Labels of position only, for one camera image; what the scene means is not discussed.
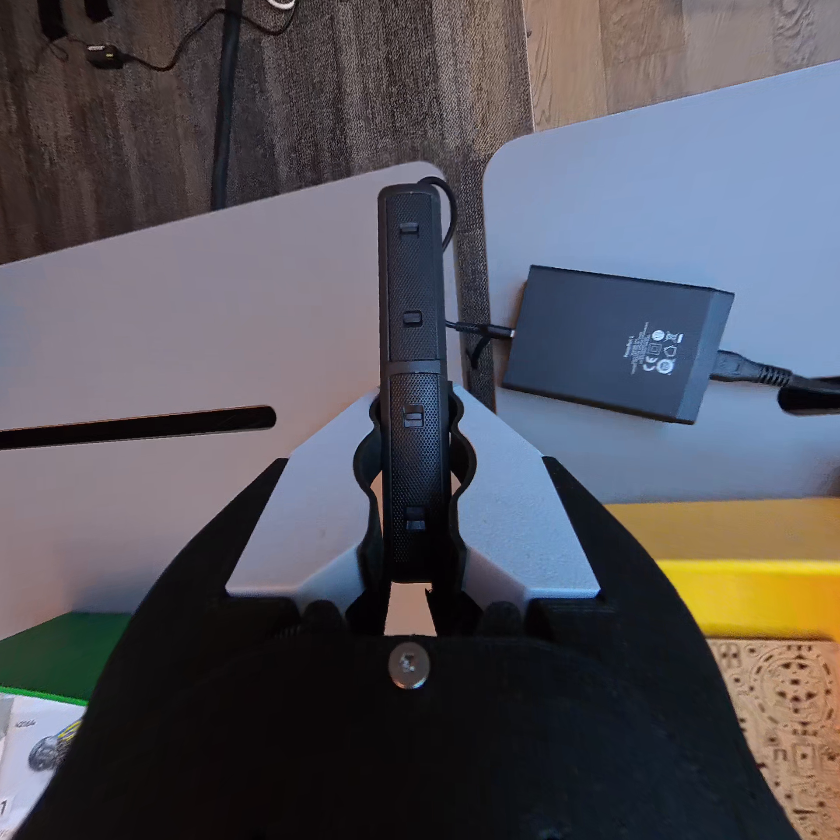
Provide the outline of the wooden parts sheet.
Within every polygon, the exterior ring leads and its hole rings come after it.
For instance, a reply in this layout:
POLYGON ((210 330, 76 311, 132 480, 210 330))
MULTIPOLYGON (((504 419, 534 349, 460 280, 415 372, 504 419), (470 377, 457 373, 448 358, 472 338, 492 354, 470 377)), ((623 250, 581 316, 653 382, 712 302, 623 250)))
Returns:
POLYGON ((708 639, 738 722, 801 838, 839 838, 838 644, 708 639))

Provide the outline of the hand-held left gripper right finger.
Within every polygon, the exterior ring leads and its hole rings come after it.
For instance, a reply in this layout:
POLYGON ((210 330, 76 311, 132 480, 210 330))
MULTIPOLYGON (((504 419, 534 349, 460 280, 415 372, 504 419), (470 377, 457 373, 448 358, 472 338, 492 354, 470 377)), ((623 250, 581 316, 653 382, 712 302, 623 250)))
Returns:
POLYGON ((475 465, 456 501, 462 590, 482 610, 508 602, 591 599, 601 587, 541 452, 462 386, 456 423, 475 465))

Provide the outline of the green bin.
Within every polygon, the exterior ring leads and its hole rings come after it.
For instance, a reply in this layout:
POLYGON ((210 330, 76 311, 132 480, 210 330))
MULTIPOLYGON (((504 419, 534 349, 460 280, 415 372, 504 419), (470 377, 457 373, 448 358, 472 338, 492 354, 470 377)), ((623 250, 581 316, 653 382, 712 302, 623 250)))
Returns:
POLYGON ((130 613, 69 612, 1 642, 1 691, 86 705, 130 613))

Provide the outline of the black rectangular device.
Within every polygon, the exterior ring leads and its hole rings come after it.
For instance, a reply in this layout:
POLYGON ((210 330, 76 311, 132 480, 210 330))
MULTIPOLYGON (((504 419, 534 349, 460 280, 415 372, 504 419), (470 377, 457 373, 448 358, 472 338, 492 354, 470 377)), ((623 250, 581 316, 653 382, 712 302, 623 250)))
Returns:
POLYGON ((431 583, 446 562, 451 492, 438 185, 387 186, 377 210, 386 575, 431 583))

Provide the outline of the black power brick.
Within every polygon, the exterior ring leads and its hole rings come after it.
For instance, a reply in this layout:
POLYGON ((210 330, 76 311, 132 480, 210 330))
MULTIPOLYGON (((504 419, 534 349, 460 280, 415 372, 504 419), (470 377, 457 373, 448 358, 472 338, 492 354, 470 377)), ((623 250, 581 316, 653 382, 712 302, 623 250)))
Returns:
POLYGON ((501 384, 692 425, 733 302, 710 287, 531 266, 501 384))

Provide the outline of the printed paper leaflet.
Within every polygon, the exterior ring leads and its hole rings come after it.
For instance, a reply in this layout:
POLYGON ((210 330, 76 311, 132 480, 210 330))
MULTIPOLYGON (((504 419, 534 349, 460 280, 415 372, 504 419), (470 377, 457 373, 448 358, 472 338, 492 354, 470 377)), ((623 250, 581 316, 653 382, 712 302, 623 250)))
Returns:
POLYGON ((82 700, 17 689, 1 693, 1 838, 13 838, 81 727, 82 700))

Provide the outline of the yellow plastic bin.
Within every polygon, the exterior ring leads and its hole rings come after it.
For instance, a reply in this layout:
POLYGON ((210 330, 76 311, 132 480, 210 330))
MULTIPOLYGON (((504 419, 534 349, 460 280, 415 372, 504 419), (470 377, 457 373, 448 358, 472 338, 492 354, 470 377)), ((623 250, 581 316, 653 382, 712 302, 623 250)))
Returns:
POLYGON ((612 504, 708 637, 839 640, 839 499, 612 504))

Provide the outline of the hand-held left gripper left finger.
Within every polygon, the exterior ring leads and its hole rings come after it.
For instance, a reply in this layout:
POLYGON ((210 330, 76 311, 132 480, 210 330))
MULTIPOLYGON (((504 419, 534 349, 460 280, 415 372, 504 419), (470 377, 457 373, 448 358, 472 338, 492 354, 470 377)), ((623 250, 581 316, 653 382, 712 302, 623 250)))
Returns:
POLYGON ((364 591, 359 548, 370 501, 354 456, 374 430, 364 394, 290 454, 226 583, 240 598, 285 597, 300 613, 332 603, 345 616, 364 591))

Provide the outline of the grey desk with slot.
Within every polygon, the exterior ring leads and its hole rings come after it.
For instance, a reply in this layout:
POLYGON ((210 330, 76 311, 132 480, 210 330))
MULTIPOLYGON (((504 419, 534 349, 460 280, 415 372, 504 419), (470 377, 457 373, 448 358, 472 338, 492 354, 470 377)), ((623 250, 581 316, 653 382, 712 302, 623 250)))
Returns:
POLYGON ((1 454, 2 637, 129 613, 380 384, 377 197, 412 162, 2 266, 2 429, 270 406, 268 430, 1 454))

